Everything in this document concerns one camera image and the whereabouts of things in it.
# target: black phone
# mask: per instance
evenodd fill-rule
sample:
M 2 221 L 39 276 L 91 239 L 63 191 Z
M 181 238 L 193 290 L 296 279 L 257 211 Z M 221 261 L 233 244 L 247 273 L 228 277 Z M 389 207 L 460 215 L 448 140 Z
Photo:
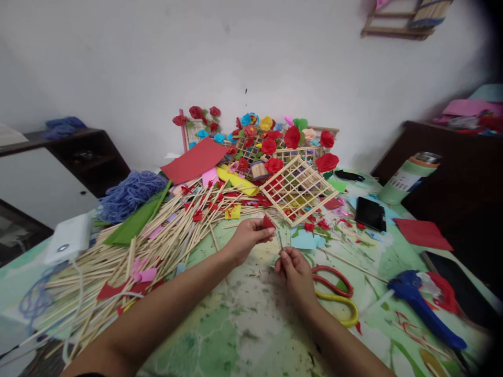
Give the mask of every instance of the black phone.
M 383 206 L 363 197 L 356 202 L 355 221 L 379 232 L 386 231 L 386 217 Z

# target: green table surface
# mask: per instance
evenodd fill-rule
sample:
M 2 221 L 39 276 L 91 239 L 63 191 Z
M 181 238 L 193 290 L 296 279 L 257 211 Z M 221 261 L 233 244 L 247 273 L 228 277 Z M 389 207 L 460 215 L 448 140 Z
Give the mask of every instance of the green table surface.
M 365 182 L 348 183 L 348 193 L 341 194 L 342 198 L 365 196 L 380 190 L 381 186 L 377 181 L 369 175 L 363 175 L 366 177 Z M 402 206 L 394 206 L 393 209 L 405 218 L 413 218 Z M 328 219 L 334 217 L 331 211 L 325 208 L 323 211 Z M 215 228 L 219 245 L 228 242 L 235 230 L 223 227 L 237 221 L 224 220 Z M 280 228 L 280 233 L 283 245 L 289 245 L 290 228 Z M 404 270 L 426 272 L 428 269 L 420 257 L 421 251 L 438 253 L 458 262 L 492 306 L 500 310 L 501 302 L 450 252 L 411 245 L 398 228 L 390 224 L 388 232 L 381 238 L 382 242 L 377 242 L 374 247 L 332 240 L 327 249 L 387 280 Z M 42 260 L 47 243 L 48 240 L 42 242 L 0 269 L 2 315 L 21 320 L 15 308 L 46 268 L 42 265 Z M 276 239 L 257 245 L 246 262 L 228 276 L 228 284 L 225 280 L 221 282 L 151 355 L 142 370 L 155 375 L 180 377 L 330 375 L 323 367 L 323 358 L 317 354 L 308 333 L 289 303 L 284 284 L 270 267 L 277 259 L 278 251 L 279 243 Z M 205 237 L 191 254 L 188 268 L 215 252 L 212 238 Z M 360 311 L 387 292 L 382 281 L 367 276 L 320 250 L 304 252 L 317 264 L 333 266 L 349 279 L 354 287 L 352 300 Z M 329 274 L 324 276 L 333 283 L 337 282 Z M 324 286 L 316 285 L 321 292 L 329 293 Z M 431 302 L 431 297 L 426 295 L 425 298 Z M 338 318 L 349 317 L 349 310 L 343 304 L 322 301 L 322 305 Z M 411 325 L 417 326 L 406 328 L 409 332 L 424 336 L 428 344 L 424 342 L 421 345 L 409 337 L 399 325 L 397 313 L 405 315 Z M 440 309 L 435 313 L 466 341 L 466 358 L 476 369 L 490 344 L 490 335 L 471 327 L 447 311 Z M 0 330 L 3 322 L 1 319 L 0 316 Z M 441 352 L 428 350 L 440 362 L 447 375 L 462 375 L 457 362 L 449 356 L 445 346 L 403 301 L 391 298 L 386 304 L 373 308 L 360 320 L 361 334 L 356 328 L 350 331 L 398 376 L 429 376 L 420 355 L 420 350 L 427 349 L 428 346 Z

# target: green thermos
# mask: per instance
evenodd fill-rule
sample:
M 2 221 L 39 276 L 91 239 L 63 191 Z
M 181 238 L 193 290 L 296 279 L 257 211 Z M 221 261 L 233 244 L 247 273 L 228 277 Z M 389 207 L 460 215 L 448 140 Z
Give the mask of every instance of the green thermos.
M 442 157 L 429 152 L 418 152 L 390 178 L 379 193 L 379 199 L 387 204 L 400 203 L 421 183 L 421 179 L 433 173 Z

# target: white cable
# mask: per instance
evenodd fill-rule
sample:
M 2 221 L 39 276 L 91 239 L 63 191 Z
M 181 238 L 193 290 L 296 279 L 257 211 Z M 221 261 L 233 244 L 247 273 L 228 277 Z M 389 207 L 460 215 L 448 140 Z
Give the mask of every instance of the white cable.
M 110 298 L 107 298 L 105 301 L 103 301 L 100 305 L 97 305 L 94 309 L 91 310 L 91 312 L 88 314 L 88 315 L 91 315 L 94 311 L 102 308 L 103 306 L 105 306 L 106 304 L 108 304 L 111 300 L 117 298 L 117 297 L 121 297 L 121 296 L 134 296 L 134 297 L 138 297 L 138 298 L 143 298 L 144 296 L 142 294 L 139 294 L 139 293 L 136 293 L 136 292 L 120 292 L 120 293 L 117 293 L 116 295 L 110 297 Z M 68 324 L 64 325 L 63 327 L 57 329 L 51 336 L 53 337 L 55 334 L 58 334 L 60 332 L 62 332 L 63 330 L 65 330 L 67 327 L 69 326 L 73 326 L 73 324 L 77 321 L 80 321 L 81 319 L 85 318 L 85 316 L 83 317 L 79 317 L 79 318 L 74 318 L 73 320 L 71 320 L 71 322 L 69 322 Z M 40 348 L 41 346 L 45 345 L 47 342 L 49 342 L 52 338 L 51 337 L 47 337 L 46 340 L 40 342 L 40 343 L 37 343 L 37 345 L 35 347 L 32 347 L 30 348 L 28 351 L 26 351 L 25 353 L 19 355 L 19 356 L 16 356 L 14 359 L 12 360 L 9 360 L 3 364 L 0 364 L 0 368 L 1 367 L 4 367 L 6 366 L 7 364 L 19 359 L 20 357 L 23 357 L 24 355 L 26 355 L 27 353 L 30 353 L 34 350 L 36 350 L 37 348 Z

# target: blue glue gun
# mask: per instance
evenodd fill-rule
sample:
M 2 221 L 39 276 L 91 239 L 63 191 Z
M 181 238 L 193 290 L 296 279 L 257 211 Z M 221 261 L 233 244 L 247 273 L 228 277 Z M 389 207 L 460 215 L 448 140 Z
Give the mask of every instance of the blue glue gun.
M 395 296 L 405 300 L 419 315 L 431 332 L 444 342 L 448 347 L 456 350 L 466 348 L 463 339 L 453 333 L 444 323 L 435 315 L 428 306 L 421 293 L 419 286 L 421 278 L 417 271 L 403 271 L 388 283 L 388 288 L 395 291 Z

